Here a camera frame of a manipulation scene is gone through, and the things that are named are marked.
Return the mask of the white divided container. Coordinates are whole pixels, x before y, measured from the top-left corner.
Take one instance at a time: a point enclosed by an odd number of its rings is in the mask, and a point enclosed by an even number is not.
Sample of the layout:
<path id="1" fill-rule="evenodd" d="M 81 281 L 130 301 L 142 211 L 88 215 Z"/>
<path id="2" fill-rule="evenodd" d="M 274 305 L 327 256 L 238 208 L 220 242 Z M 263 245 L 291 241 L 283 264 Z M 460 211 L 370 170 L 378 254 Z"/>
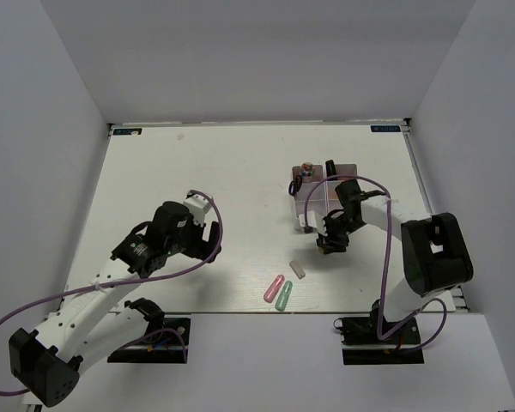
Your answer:
<path id="1" fill-rule="evenodd" d="M 356 164 L 336 164 L 336 172 L 337 175 L 351 175 L 355 176 L 358 174 L 357 165 Z M 332 210 L 341 209 L 342 205 L 338 200 L 338 196 L 336 194 L 336 187 L 340 185 L 344 180 L 348 180 L 348 178 L 336 178 L 329 180 L 326 182 L 326 205 L 327 211 L 331 212 Z"/>
<path id="2" fill-rule="evenodd" d="M 297 195 L 295 197 L 290 196 L 292 222 L 296 231 L 303 231 L 298 217 L 305 212 L 305 205 L 307 205 L 307 210 L 314 210 L 323 217 L 327 215 L 325 183 L 318 185 L 325 177 L 324 168 L 322 165 L 313 165 L 315 166 L 315 174 L 312 182 L 303 183 Z M 300 166 L 292 167 L 291 181 L 299 174 Z"/>

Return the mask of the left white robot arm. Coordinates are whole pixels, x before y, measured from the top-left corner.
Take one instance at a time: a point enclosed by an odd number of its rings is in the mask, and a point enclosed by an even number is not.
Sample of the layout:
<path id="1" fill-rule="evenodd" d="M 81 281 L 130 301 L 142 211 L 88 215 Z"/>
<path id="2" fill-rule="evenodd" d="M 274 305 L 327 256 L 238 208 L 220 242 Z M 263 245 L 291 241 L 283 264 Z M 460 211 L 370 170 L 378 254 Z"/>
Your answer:
<path id="1" fill-rule="evenodd" d="M 151 300 L 127 295 L 184 255 L 211 263 L 221 250 L 220 220 L 206 224 L 215 205 L 191 191 L 182 203 L 166 201 L 152 220 L 134 226 L 112 250 L 87 289 L 72 294 L 54 315 L 9 339 L 10 369 L 44 406 L 59 405 L 96 362 L 129 342 L 156 342 L 164 332 L 164 312 Z"/>

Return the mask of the green capped black marker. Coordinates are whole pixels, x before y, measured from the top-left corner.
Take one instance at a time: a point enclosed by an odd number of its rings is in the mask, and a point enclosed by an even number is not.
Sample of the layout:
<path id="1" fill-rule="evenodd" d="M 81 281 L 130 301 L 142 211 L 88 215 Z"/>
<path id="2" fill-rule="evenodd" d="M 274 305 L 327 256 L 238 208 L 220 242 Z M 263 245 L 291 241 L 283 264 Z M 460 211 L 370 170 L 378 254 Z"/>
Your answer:
<path id="1" fill-rule="evenodd" d="M 325 162 L 325 171 L 327 177 L 336 176 L 336 164 L 333 160 L 328 160 Z"/>

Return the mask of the green correction tape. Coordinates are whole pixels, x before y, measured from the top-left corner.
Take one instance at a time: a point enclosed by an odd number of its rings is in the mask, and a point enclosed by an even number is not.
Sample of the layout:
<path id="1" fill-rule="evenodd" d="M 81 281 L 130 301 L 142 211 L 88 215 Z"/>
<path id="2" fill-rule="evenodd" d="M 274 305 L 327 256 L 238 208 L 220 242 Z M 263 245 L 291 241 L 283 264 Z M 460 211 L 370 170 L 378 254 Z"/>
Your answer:
<path id="1" fill-rule="evenodd" d="M 293 283 L 286 281 L 282 287 L 282 291 L 279 293 L 277 301 L 275 303 L 275 309 L 278 312 L 284 312 L 288 304 L 289 297 L 293 289 Z"/>

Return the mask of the right white divided container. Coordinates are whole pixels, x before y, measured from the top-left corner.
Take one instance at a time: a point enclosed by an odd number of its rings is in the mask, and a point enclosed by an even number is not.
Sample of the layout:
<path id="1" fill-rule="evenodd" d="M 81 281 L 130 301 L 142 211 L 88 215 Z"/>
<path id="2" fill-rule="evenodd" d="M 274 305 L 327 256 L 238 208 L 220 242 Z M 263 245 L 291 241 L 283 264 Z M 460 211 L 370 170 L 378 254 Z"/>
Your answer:
<path id="1" fill-rule="evenodd" d="M 351 175 L 355 176 L 358 174 L 357 165 L 356 164 L 336 164 L 336 172 L 337 175 Z M 340 185 L 344 180 L 348 180 L 348 178 L 336 178 L 329 180 L 326 182 L 326 205 L 327 211 L 331 212 L 332 210 L 341 209 L 342 205 L 338 200 L 338 196 L 336 194 L 336 187 Z"/>

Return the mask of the pink tube of pencils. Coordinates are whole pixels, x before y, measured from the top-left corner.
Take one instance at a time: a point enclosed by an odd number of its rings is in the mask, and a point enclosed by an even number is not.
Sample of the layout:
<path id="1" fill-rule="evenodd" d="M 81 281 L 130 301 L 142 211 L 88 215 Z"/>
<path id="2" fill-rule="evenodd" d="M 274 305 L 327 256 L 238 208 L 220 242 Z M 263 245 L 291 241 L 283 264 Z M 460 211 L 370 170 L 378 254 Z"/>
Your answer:
<path id="1" fill-rule="evenodd" d="M 300 166 L 299 175 L 303 183 L 310 183 L 315 174 L 315 166 L 311 162 L 304 162 Z"/>

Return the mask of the left white divided container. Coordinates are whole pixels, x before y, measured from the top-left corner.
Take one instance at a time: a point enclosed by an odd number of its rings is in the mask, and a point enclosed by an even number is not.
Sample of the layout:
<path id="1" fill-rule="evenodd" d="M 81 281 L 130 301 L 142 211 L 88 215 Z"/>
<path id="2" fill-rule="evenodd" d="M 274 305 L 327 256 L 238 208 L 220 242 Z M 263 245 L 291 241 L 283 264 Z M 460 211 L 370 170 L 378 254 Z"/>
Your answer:
<path id="1" fill-rule="evenodd" d="M 298 217 L 305 212 L 305 205 L 307 205 L 307 210 L 314 210 L 323 217 L 327 215 L 325 183 L 318 185 L 325 177 L 324 168 L 322 165 L 313 165 L 315 166 L 315 174 L 312 182 L 303 183 L 297 195 L 295 197 L 290 196 L 292 222 L 296 231 L 303 231 Z M 300 166 L 292 167 L 291 181 L 299 174 Z"/>

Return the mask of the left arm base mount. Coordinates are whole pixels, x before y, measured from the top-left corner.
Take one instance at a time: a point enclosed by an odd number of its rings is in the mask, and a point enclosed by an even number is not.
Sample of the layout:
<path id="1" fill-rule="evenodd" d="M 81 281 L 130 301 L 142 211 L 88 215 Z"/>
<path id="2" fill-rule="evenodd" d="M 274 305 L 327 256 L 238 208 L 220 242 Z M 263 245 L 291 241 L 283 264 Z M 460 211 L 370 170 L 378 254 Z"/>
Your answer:
<path id="1" fill-rule="evenodd" d="M 113 352 L 109 364 L 185 364 L 189 354 L 191 317 L 166 317 L 163 331 L 135 345 Z"/>

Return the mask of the grey eraser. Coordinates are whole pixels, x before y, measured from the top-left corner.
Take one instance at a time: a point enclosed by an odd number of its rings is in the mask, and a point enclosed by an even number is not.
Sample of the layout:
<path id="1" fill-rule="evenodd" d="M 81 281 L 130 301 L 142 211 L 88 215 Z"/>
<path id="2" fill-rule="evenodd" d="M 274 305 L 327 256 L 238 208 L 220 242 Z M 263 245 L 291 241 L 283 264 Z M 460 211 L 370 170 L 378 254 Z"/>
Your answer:
<path id="1" fill-rule="evenodd" d="M 296 260 L 290 261 L 289 266 L 298 279 L 303 279 L 306 276 L 306 272 L 302 269 Z"/>

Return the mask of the black handled scissors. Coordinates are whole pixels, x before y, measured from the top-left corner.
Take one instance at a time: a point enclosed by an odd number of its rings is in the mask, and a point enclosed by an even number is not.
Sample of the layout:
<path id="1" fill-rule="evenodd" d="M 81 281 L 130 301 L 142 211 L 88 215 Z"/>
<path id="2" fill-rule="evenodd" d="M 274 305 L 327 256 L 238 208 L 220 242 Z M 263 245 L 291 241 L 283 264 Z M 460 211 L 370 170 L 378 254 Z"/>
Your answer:
<path id="1" fill-rule="evenodd" d="M 300 188 L 303 184 L 303 178 L 300 174 L 298 174 L 293 180 L 290 182 L 288 187 L 288 195 L 291 197 L 295 197 L 297 193 L 300 191 Z"/>

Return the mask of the left blue table label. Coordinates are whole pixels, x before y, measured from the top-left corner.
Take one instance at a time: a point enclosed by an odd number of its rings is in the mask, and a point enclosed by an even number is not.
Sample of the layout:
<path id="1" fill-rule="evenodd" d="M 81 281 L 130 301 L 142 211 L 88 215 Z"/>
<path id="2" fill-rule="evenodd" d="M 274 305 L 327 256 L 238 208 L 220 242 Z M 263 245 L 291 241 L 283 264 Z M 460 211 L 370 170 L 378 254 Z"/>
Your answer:
<path id="1" fill-rule="evenodd" d="M 142 128 L 116 128 L 112 131 L 114 136 L 139 136 Z"/>

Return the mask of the blue table label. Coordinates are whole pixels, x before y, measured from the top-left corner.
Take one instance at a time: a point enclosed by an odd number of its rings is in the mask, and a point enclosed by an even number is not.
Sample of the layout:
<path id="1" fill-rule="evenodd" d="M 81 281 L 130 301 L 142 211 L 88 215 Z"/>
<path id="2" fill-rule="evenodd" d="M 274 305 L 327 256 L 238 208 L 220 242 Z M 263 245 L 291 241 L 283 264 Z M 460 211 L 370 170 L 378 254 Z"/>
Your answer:
<path id="1" fill-rule="evenodd" d="M 376 124 L 370 126 L 372 133 L 400 133 L 399 125 Z"/>
<path id="2" fill-rule="evenodd" d="M 116 128 L 112 131 L 114 136 L 139 136 L 142 128 Z"/>

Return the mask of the right blue table label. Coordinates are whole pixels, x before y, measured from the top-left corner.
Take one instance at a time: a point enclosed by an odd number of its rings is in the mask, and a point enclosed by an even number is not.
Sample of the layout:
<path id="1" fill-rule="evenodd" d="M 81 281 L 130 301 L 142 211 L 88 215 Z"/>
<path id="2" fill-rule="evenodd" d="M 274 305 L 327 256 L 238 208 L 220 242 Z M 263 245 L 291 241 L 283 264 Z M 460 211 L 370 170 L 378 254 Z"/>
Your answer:
<path id="1" fill-rule="evenodd" d="M 370 126 L 372 133 L 400 133 L 399 125 L 376 124 Z"/>

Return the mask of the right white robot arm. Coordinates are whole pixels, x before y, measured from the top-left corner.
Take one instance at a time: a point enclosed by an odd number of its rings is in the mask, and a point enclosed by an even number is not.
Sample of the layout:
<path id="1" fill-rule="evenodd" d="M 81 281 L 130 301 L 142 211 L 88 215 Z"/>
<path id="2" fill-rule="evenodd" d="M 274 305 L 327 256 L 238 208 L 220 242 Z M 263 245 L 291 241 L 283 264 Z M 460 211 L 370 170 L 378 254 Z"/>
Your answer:
<path id="1" fill-rule="evenodd" d="M 365 226 L 385 232 L 380 295 L 370 312 L 370 330 L 377 340 L 390 342 L 441 294 L 469 282 L 474 268 L 455 215 L 398 207 L 384 186 L 363 191 L 362 180 L 361 176 L 339 176 L 335 192 L 341 207 L 314 229 L 317 246 L 325 254 L 345 252 L 350 235 Z M 394 239 L 402 246 L 403 279 L 388 289 Z"/>

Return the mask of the pink correction tape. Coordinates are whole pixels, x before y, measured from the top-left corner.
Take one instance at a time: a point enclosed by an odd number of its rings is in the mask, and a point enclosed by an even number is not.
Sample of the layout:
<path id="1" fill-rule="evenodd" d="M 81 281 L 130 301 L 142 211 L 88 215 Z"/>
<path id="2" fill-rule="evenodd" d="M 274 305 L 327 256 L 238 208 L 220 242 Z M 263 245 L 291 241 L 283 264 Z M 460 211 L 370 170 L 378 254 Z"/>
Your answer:
<path id="1" fill-rule="evenodd" d="M 274 281 L 268 286 L 267 290 L 264 293 L 264 301 L 265 302 L 271 303 L 274 300 L 274 298 L 279 293 L 284 281 L 285 281 L 284 275 L 278 275 L 274 279 Z"/>

